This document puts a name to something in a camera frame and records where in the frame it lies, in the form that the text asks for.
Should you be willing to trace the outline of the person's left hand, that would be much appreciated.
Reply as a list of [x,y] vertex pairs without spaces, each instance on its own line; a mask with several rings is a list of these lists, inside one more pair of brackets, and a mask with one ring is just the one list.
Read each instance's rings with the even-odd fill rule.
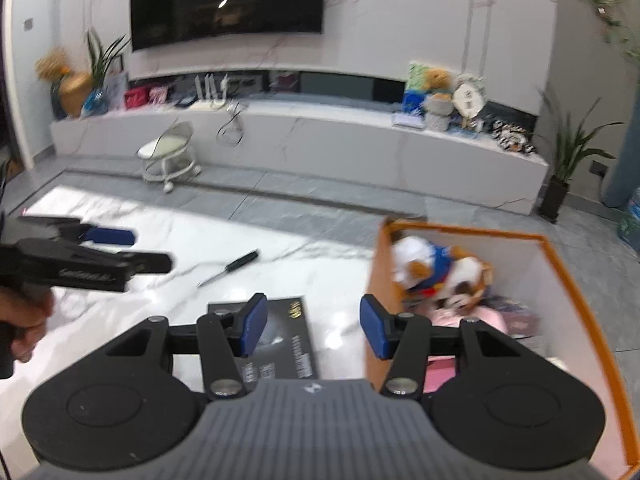
[[2,287],[1,325],[9,331],[1,335],[1,344],[9,349],[11,360],[22,363],[32,358],[37,344],[46,336],[55,298],[50,288],[37,287],[35,296]]

